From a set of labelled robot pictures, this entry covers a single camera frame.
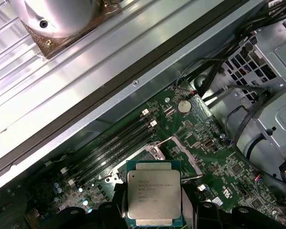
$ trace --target ventilation grille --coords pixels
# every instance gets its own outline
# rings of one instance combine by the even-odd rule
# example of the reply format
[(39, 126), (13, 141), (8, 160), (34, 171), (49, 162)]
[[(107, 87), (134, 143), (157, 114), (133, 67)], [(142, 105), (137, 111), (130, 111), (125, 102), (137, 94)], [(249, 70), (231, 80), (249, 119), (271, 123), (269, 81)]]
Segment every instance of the ventilation grille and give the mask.
[[(260, 86), (277, 77), (254, 44), (256, 39), (251, 39), (225, 62), (226, 74), (238, 85)], [(251, 103), (255, 102), (255, 92), (242, 91)]]

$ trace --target red wire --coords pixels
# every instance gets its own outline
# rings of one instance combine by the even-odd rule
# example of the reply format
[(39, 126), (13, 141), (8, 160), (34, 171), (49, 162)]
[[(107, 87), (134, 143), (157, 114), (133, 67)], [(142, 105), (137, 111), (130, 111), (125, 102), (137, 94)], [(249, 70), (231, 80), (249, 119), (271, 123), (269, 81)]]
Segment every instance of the red wire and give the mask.
[(261, 175), (258, 175), (254, 181), (257, 181), (259, 178), (261, 178)]

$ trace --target green circuit board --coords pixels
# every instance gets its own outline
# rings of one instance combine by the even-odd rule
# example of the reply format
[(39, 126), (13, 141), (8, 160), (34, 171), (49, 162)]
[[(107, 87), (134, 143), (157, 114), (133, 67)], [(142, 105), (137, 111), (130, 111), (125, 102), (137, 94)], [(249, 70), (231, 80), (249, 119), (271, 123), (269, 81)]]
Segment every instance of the green circuit board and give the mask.
[[(190, 84), (185, 82), (183, 87), (190, 88)], [(149, 113), (143, 117), (142, 111), (146, 109)], [(152, 121), (156, 124), (151, 128), (149, 124)], [(123, 130), (132, 124), (138, 127), (127, 135)], [(194, 158), (203, 174), (201, 178), (194, 178), (199, 174), (193, 167), (193, 161), (175, 141), (166, 141), (160, 150), (166, 159), (181, 161), (184, 183), (194, 182), (197, 187), (205, 187), (202, 191), (196, 190), (201, 201), (214, 202), (227, 212), (237, 206), (249, 206), (283, 223), (286, 212), (259, 199), (254, 186), (255, 173), (243, 163), (229, 143), (220, 138), (222, 133), (199, 96), (176, 91), (170, 86), (76, 152), (81, 160), (71, 159), (73, 165), (64, 165), (59, 171), (48, 173), (31, 187), (35, 201), (42, 202), (36, 207), (42, 212), (41, 221), (69, 206), (90, 211), (96, 203), (109, 201), (114, 194), (115, 182), (108, 183), (106, 179), (113, 167), (146, 144), (175, 136)], [(142, 151), (132, 160), (155, 158)], [(123, 181), (125, 166), (122, 165), (118, 171), (119, 181)], [(265, 199), (275, 201), (263, 184), (260, 191)], [(88, 200), (87, 205), (83, 205), (85, 200)]]

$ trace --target motherboard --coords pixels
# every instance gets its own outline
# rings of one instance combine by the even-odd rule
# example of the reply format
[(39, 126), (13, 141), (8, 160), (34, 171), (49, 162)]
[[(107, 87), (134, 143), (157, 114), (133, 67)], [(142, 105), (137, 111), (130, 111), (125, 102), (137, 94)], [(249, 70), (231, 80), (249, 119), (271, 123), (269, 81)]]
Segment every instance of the motherboard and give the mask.
[[(125, 182), (126, 161), (164, 159), (181, 161), (182, 182), (195, 184), (194, 192), (201, 201), (213, 202), (227, 212), (249, 206), (281, 223), (286, 221), (286, 211), (258, 197), (256, 173), (231, 148), (202, 99), (174, 86), (30, 184), (32, 210), (27, 217), (31, 219), (33, 211), (42, 224), (71, 206), (90, 213), (97, 203), (112, 199), (116, 183)], [(264, 184), (260, 193), (264, 199), (276, 201)]]

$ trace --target black dimm slot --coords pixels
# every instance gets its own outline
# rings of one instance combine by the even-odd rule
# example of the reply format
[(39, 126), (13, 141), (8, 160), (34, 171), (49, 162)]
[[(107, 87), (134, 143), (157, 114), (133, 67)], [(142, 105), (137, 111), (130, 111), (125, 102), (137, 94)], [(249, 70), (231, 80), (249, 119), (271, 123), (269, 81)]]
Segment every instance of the black dimm slot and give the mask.
[(138, 122), (137, 123), (138, 125), (135, 125), (130, 132), (123, 132), (123, 136), (120, 136), (120, 138), (118, 138), (116, 141), (110, 143), (108, 146), (105, 146), (104, 149), (100, 152), (97, 152), (96, 155), (93, 156), (93, 158), (90, 158), (86, 161), (84, 161), (83, 163), (81, 164), (77, 164), (75, 167), (71, 168), (72, 170), (78, 168), (78, 167), (85, 167), (86, 165), (90, 164), (91, 161), (93, 161), (95, 158), (98, 158), (100, 157), (101, 155), (105, 154), (108, 150), (110, 150), (114, 145), (117, 145), (119, 144), (120, 142), (124, 141), (126, 138), (128, 138), (129, 136), (133, 135), (135, 132), (137, 132), (138, 130), (140, 130), (141, 128), (143, 127), (146, 127), (148, 126), (147, 123), (141, 123), (141, 122)]
[(128, 123), (128, 124), (126, 125), (126, 128), (123, 129), (121, 133), (117, 134), (117, 133), (115, 132), (115, 133), (113, 133), (112, 135), (110, 135), (109, 137), (107, 137), (105, 140), (103, 140), (103, 141), (100, 142), (97, 146), (95, 146), (93, 149), (91, 149), (89, 152), (87, 152), (87, 153), (89, 153), (90, 155), (87, 156), (87, 158), (86, 158), (85, 160), (83, 160), (83, 161), (81, 161), (81, 162), (77, 162), (76, 164), (70, 165), (70, 168), (80, 167), (80, 166), (82, 166), (82, 163), (85, 163), (87, 160), (90, 161), (90, 160), (92, 159), (92, 157), (95, 158), (95, 156), (93, 155), (94, 153), (97, 153), (97, 152), (95, 152), (95, 151), (101, 149), (102, 147), (105, 147), (105, 146), (106, 146), (107, 144), (109, 144), (110, 141), (111, 141), (112, 139), (114, 139), (114, 138), (117, 138), (117, 139), (115, 139), (115, 141), (116, 141), (116, 140), (119, 140), (118, 138), (119, 138), (119, 137), (123, 137), (123, 134), (124, 134), (125, 132), (134, 130), (136, 127), (133, 127), (133, 125), (139, 123), (139, 122), (142, 121), (142, 120), (143, 120), (143, 119), (142, 119), (141, 117), (135, 118), (134, 120), (132, 120), (130, 123)]
[[(145, 143), (146, 140), (149, 140), (150, 137), (153, 135), (152, 132), (150, 132), (143, 140), (141, 140), (141, 144)], [(124, 155), (127, 155), (128, 153), (132, 153), (133, 151), (135, 151), (133, 149), (133, 147), (131, 147), (130, 149), (128, 149), (126, 152), (122, 151), (122, 154), (117, 155), (115, 158), (118, 159), (120, 157), (123, 157)], [(113, 160), (110, 163), (107, 163), (103, 166), (101, 166), (100, 168), (98, 168), (95, 172), (93, 172), (91, 175), (89, 175), (88, 177), (86, 177), (85, 179), (81, 180), (80, 183), (81, 184), (85, 184), (87, 181), (91, 180), (92, 178), (94, 178), (96, 175), (98, 175), (99, 173), (101, 173), (103, 170), (105, 170), (107, 167), (113, 165), (114, 163), (119, 162), (117, 160)]]
[(77, 178), (81, 178), (83, 177), (86, 173), (88, 173), (90, 171), (90, 169), (96, 165), (99, 165), (101, 163), (103, 163), (104, 161), (108, 160), (110, 157), (112, 157), (112, 155), (117, 152), (118, 150), (121, 150), (125, 147), (125, 145), (129, 144), (132, 140), (135, 140), (137, 138), (138, 135), (141, 135), (142, 133), (146, 132), (148, 130), (147, 125), (140, 127), (140, 129), (138, 129), (136, 132), (134, 133), (130, 133), (129, 134), (129, 139), (127, 139), (127, 143), (126, 144), (121, 144), (116, 148), (111, 149), (111, 152), (107, 153), (104, 157), (102, 157), (100, 160), (94, 162), (93, 164), (85, 167), (86, 170), (84, 170), (83, 172), (78, 172), (76, 175)]

